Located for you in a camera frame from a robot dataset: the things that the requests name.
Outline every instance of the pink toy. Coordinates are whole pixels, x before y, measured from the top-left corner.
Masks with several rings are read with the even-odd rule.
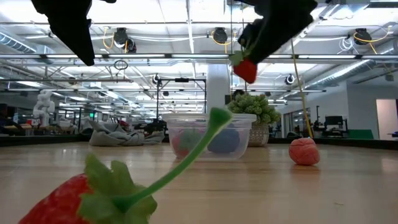
[[[289,155],[297,165],[312,166],[320,161],[317,145],[310,138],[294,140],[289,146]]]

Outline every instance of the table surface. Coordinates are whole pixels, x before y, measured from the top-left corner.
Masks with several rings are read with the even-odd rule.
[[[233,162],[196,162],[154,195],[150,223],[395,224],[398,152],[319,146],[321,163],[295,166],[288,145],[249,148]],[[1,223],[17,223],[73,175],[93,151],[107,165],[124,161],[149,185],[178,161],[169,145],[90,147],[87,142],[0,148]]]

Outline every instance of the white robot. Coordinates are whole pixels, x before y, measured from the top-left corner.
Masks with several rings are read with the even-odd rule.
[[[42,90],[37,96],[37,103],[33,108],[33,118],[40,118],[42,127],[49,125],[50,113],[55,111],[55,103],[50,100],[51,95],[51,91]]]

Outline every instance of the wicker pot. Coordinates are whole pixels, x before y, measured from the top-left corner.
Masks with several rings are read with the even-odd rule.
[[[249,137],[249,147],[262,147],[268,143],[268,124],[252,124]]]

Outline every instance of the potted plant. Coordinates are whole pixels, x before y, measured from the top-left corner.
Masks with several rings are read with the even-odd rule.
[[[269,138],[268,124],[280,120],[280,113],[269,106],[265,95],[251,96],[248,93],[237,95],[228,104],[232,113],[246,113],[257,115],[257,121],[252,124],[249,147],[261,147],[267,144]]]

